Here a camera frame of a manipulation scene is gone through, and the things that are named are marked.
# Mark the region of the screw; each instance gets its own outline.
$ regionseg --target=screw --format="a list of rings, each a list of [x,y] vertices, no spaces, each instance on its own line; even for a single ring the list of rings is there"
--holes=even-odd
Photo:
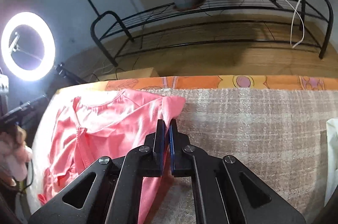
[[[140,146],[139,151],[142,152],[142,153],[147,153],[148,151],[150,151],[150,147]]]
[[[108,156],[102,156],[99,158],[99,163],[102,165],[108,164],[110,158]]]
[[[228,164],[233,164],[236,161],[236,158],[233,157],[232,155],[226,155],[224,156],[224,161],[227,162]]]
[[[184,147],[184,150],[189,152],[189,153],[192,153],[195,149],[196,148],[193,145],[187,145],[187,146]]]

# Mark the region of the floor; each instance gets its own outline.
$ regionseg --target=floor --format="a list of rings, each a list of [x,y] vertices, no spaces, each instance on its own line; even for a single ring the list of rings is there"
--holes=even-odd
[[[290,18],[266,15],[220,15],[215,17],[196,18],[198,22],[230,19],[264,19],[290,22]],[[185,19],[170,24],[157,26],[162,28],[178,24],[196,22],[196,19]],[[313,23],[306,23],[318,40],[323,40],[323,33]],[[294,27],[293,40],[300,40],[302,32]],[[178,44],[185,41],[202,41],[217,39],[267,39],[289,40],[290,26],[273,23],[223,23],[198,27],[189,30],[175,30],[144,37],[143,48],[161,45]],[[104,45],[114,55],[125,37],[116,38]],[[124,52],[134,51],[139,47],[140,39],[135,44],[129,42]],[[304,42],[314,43],[308,34]],[[304,75],[315,77],[338,77],[338,54],[332,45],[328,46],[323,60],[318,58],[319,49],[290,44],[269,42],[225,43],[191,45],[146,52],[117,59],[123,70],[154,67],[160,76],[192,75]],[[91,73],[97,76],[115,72],[105,60],[98,48],[73,57],[66,66],[87,81],[95,81]]]

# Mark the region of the white cloth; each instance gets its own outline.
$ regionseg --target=white cloth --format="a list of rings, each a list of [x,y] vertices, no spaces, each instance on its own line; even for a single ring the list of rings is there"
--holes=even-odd
[[[338,118],[326,122],[327,134],[327,184],[324,205],[330,200],[338,185]]]

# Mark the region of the pink shirt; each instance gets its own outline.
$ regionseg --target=pink shirt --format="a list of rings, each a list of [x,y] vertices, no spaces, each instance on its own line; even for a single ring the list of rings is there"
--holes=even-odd
[[[97,106],[81,104],[81,97],[60,109],[56,117],[49,153],[50,166],[44,174],[45,204],[101,156],[118,158],[144,144],[156,131],[158,119],[166,126],[182,111],[185,99],[163,97],[124,89],[110,101]],[[145,177],[142,184],[139,224],[143,224],[157,193],[161,178]]]

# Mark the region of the glowing ring light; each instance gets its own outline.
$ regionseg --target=glowing ring light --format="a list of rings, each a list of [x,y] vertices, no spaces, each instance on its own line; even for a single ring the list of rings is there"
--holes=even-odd
[[[19,67],[13,60],[10,52],[10,37],[14,29],[20,25],[33,28],[41,37],[45,55],[41,64],[35,70],[25,70]],[[38,15],[30,12],[22,12],[15,15],[7,23],[1,38],[1,54],[8,69],[14,75],[26,81],[35,81],[44,77],[53,67],[55,59],[55,43],[48,25]]]

